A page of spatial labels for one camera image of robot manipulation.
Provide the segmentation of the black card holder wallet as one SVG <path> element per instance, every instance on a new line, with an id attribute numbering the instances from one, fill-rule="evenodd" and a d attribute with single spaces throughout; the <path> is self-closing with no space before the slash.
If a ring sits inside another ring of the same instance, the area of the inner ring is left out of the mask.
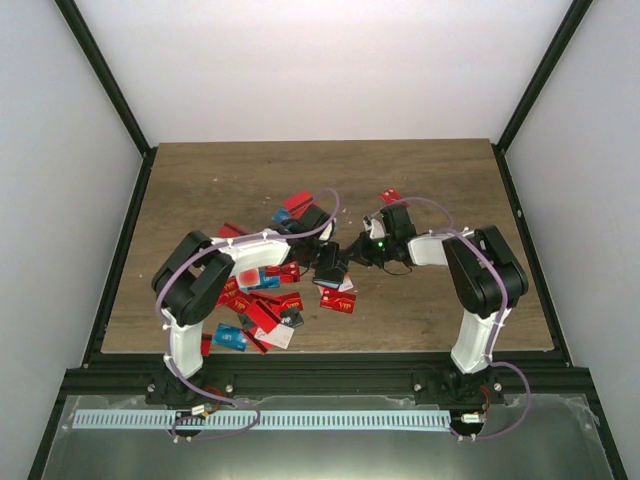
<path id="1" fill-rule="evenodd" d="M 312 282 L 321 287 L 338 289 L 348 272 L 348 257 L 336 242 L 323 245 L 314 263 Z"/>

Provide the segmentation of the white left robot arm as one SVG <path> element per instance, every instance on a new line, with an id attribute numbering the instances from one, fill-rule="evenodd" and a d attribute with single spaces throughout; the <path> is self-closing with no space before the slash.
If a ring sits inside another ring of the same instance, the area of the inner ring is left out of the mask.
<path id="1" fill-rule="evenodd" d="M 168 336 L 164 363 L 173 374 L 168 388 L 178 401 L 191 404 L 203 395 L 205 381 L 197 373 L 203 366 L 203 323 L 227 281 L 249 270 L 283 265 L 303 241 L 328 241 L 338 210 L 328 213 L 313 203 L 287 226 L 229 238 L 200 230 L 186 234 L 151 282 L 155 310 Z"/>

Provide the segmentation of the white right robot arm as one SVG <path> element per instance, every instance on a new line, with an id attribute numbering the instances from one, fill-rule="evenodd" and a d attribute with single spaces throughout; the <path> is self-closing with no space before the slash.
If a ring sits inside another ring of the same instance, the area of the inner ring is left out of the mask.
<path id="1" fill-rule="evenodd" d="M 463 317 L 451 350 L 457 369 L 445 376 L 444 389 L 451 400 L 468 402 L 480 390 L 476 373 L 492 364 L 504 321 L 528 292 L 519 260 L 495 225 L 419 234 L 401 203 L 382 208 L 363 224 L 364 231 L 346 249 L 350 261 L 379 268 L 396 261 L 408 268 L 449 269 Z"/>

